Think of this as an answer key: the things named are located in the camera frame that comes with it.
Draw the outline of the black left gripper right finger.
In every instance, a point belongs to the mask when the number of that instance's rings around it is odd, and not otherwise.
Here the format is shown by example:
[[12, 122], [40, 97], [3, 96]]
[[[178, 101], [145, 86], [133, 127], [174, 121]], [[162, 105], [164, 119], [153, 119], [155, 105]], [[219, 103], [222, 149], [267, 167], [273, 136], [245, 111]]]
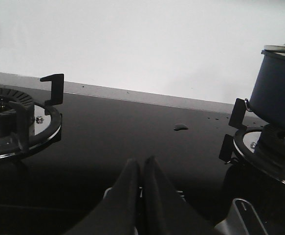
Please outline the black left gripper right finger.
[[145, 161], [143, 198], [150, 235], [212, 235], [212, 226], [180, 194], [155, 157]]

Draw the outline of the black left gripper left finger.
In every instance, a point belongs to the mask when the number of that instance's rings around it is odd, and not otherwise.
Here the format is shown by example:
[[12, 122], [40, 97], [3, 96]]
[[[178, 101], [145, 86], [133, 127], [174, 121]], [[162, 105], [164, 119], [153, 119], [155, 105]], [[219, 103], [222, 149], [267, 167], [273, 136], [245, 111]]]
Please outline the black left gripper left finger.
[[133, 235], [135, 234], [139, 165], [129, 159], [112, 190], [67, 235]]

